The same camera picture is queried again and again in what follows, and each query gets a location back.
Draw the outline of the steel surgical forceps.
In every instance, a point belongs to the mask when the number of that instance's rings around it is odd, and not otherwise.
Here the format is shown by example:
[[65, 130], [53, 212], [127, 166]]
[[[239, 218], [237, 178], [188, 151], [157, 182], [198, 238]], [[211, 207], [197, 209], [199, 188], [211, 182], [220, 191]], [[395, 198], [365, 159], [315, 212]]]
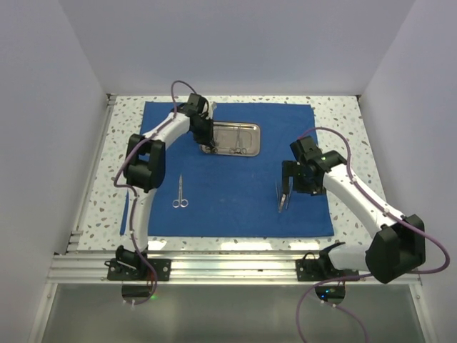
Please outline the steel surgical forceps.
[[202, 149], [206, 154], [218, 154], [219, 152], [216, 142], [214, 141], [208, 143], [207, 145], [203, 145]]

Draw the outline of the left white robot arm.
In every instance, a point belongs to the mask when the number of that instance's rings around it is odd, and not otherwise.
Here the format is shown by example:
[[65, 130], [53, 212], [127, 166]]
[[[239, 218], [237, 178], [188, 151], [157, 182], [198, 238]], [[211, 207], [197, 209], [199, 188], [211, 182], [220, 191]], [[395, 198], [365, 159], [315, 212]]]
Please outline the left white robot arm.
[[130, 136], [126, 158], [114, 178], [116, 188], [127, 189], [128, 246], [119, 246], [107, 261], [110, 281], [156, 282], [157, 269], [147, 259], [148, 227], [154, 196], [166, 174], [166, 150], [191, 132], [197, 144], [214, 146], [213, 109], [203, 96], [192, 93], [187, 102], [174, 104], [158, 126], [144, 134]]

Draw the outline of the steel surgical scissors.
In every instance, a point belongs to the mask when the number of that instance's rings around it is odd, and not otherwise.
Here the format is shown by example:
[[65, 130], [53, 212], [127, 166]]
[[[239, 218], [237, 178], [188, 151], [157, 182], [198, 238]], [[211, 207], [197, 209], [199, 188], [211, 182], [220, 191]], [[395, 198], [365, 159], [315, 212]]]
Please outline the steel surgical scissors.
[[189, 205], [189, 201], [184, 198], [183, 193], [183, 176], [179, 176], [179, 187], [178, 187], [178, 196], [175, 200], [173, 200], [172, 207], [173, 208], [186, 208]]

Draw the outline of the thin steel tweezers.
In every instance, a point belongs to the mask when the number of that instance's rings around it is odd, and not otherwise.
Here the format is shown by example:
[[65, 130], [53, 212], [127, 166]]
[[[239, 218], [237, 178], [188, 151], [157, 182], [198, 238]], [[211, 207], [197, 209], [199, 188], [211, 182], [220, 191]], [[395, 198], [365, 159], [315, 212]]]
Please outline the thin steel tweezers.
[[284, 209], [287, 210], [291, 199], [291, 192], [285, 195]]
[[275, 181], [275, 190], [276, 190], [276, 198], [278, 202], [278, 207], [281, 205], [281, 200], [282, 200], [282, 193], [281, 193], [281, 185], [278, 183], [278, 181]]

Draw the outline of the blue surgical drape cloth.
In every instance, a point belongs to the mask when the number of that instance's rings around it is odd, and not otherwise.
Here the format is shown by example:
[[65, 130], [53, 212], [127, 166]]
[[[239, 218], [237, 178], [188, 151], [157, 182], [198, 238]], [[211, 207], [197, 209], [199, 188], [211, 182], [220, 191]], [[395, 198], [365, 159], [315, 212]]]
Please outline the blue surgical drape cloth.
[[[151, 208], [148, 233], [161, 237], [330, 237], [333, 225], [324, 195], [293, 193], [279, 213], [275, 181], [282, 161], [293, 159], [290, 145], [314, 127], [309, 105], [219, 104], [217, 121], [248, 122], [261, 128], [254, 157], [203, 153], [185, 134], [166, 151], [166, 175]], [[183, 176], [186, 208], [173, 208]]]

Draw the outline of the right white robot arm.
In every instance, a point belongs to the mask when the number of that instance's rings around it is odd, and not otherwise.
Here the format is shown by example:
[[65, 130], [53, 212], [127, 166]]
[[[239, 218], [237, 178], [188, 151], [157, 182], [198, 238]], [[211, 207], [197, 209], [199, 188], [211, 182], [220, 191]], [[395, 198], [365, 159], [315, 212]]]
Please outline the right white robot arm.
[[322, 152], [312, 137], [291, 143], [292, 161], [281, 164], [281, 184], [276, 188], [278, 208], [287, 208], [291, 194], [335, 195], [357, 217], [371, 242], [354, 246], [334, 243], [318, 253], [296, 261], [298, 272], [311, 280], [335, 280], [369, 272], [387, 284], [426, 261], [423, 221], [407, 217], [385, 203], [364, 183], [358, 182], [348, 162], [337, 151]]

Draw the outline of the silver instrument tray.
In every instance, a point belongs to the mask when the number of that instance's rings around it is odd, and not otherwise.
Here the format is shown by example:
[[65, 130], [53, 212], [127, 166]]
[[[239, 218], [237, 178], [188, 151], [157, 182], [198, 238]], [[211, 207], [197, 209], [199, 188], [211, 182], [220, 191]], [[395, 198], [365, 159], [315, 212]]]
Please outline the silver instrument tray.
[[[241, 127], [243, 147], [247, 149], [244, 155], [229, 153], [229, 149], [235, 147], [236, 130], [238, 127]], [[214, 141], [219, 151], [218, 154], [214, 155], [254, 157], [261, 150], [261, 128], [258, 124], [254, 123], [216, 121], [214, 123]], [[205, 153], [202, 146], [199, 145], [199, 149]]]

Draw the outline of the steel hemostat clamp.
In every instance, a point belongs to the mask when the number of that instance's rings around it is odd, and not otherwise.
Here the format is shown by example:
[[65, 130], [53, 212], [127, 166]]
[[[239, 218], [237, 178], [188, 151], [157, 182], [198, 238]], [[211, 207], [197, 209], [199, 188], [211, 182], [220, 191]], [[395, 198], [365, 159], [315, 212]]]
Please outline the steel hemostat clamp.
[[244, 154], [246, 154], [246, 152], [247, 152], [247, 149], [243, 147], [243, 144], [241, 141], [241, 127], [238, 127], [236, 130], [235, 147], [230, 148], [229, 153], [244, 155]]

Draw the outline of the broad steel tweezers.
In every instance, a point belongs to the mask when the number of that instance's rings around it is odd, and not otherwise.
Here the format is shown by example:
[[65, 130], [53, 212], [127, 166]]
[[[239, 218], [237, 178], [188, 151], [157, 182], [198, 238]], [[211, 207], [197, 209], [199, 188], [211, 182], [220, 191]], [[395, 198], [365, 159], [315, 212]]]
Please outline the broad steel tweezers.
[[285, 207], [285, 203], [287, 200], [287, 194], [281, 193], [279, 194], [278, 198], [278, 212], [281, 213]]

